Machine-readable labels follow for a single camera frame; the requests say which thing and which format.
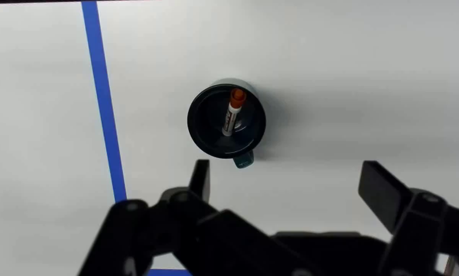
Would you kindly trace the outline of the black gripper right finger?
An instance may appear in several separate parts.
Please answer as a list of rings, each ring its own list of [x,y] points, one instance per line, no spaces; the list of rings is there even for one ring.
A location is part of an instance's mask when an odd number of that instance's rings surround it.
[[[380,276],[438,276],[438,255],[459,265],[459,209],[442,196],[412,189],[378,161],[364,161],[358,193],[392,235]]]

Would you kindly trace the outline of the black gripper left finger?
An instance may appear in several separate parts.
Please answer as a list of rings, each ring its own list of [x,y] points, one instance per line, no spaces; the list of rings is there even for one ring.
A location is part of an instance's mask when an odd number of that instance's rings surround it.
[[[210,163],[158,204],[121,201],[109,210],[80,276],[144,276],[171,253],[193,276],[312,276],[312,265],[230,210],[208,204]]]

